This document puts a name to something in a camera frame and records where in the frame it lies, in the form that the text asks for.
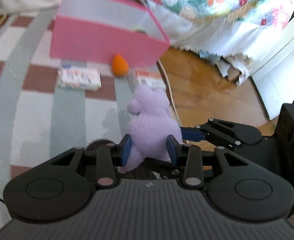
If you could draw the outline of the green yarn ball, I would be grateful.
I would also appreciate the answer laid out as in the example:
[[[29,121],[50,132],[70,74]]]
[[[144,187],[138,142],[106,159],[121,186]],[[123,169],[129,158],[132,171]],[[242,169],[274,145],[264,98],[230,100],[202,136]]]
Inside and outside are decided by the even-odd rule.
[[[140,28],[134,28],[133,31],[137,32],[137,33],[147,34],[147,31],[145,31],[144,29],[140,29]]]

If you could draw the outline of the clear floss pick box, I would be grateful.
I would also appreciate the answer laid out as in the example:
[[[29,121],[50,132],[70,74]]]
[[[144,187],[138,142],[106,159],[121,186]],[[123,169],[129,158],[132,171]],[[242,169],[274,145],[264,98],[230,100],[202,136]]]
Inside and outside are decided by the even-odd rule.
[[[162,89],[166,91],[166,84],[159,72],[150,72],[146,70],[135,70],[133,72],[137,84],[146,84],[151,89]]]

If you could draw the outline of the orange makeup sponge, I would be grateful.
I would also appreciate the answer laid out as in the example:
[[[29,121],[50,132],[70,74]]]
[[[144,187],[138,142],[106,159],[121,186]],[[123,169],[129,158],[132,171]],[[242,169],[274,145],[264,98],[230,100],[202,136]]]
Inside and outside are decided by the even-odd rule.
[[[111,69],[116,77],[123,77],[128,74],[129,65],[121,55],[116,54],[112,60]]]

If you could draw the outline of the checkered cartoon rug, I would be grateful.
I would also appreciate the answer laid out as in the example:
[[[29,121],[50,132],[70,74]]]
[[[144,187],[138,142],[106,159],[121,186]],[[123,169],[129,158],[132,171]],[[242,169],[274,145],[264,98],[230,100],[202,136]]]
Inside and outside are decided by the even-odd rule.
[[[106,65],[72,62],[99,70],[97,92],[59,87],[66,61],[49,57],[55,13],[13,14],[0,28],[0,195],[13,177],[74,146],[119,142],[132,118],[129,84]]]

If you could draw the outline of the pink cardboard box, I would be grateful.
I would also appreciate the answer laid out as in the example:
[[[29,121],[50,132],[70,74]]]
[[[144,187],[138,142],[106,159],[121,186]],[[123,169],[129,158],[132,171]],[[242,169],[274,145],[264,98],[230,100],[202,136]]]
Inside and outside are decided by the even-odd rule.
[[[147,34],[134,32],[134,28]],[[61,0],[50,56],[110,64],[116,54],[130,67],[153,66],[170,46],[147,7],[130,0]]]

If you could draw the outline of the purple plush toy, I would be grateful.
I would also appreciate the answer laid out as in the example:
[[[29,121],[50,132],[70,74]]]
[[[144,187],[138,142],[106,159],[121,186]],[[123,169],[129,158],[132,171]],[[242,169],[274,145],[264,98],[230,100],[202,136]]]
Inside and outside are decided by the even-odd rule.
[[[151,89],[146,84],[136,87],[127,111],[136,117],[129,121],[127,133],[131,136],[131,152],[125,166],[118,167],[122,174],[136,169],[145,158],[170,160],[166,141],[173,135],[182,143],[182,132],[176,120],[171,118],[170,102],[161,88]]]

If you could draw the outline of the white bed skirt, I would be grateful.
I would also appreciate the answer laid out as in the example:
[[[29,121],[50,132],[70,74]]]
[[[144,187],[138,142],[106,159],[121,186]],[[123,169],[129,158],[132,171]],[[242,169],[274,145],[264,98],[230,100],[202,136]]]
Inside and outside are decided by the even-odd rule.
[[[0,0],[0,14],[51,7],[60,1]],[[153,1],[143,1],[158,18],[172,46],[221,57],[243,54],[258,58],[266,48],[275,44],[281,30],[287,25],[258,25],[238,20],[230,21],[226,17],[215,17],[209,21],[188,20]]]

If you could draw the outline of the white tissue pack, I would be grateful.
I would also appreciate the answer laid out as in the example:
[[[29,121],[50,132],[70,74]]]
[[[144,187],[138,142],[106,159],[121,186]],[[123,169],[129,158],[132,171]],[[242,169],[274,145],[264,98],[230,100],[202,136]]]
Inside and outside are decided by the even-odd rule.
[[[101,89],[100,73],[96,69],[64,64],[58,70],[60,88],[98,91]]]

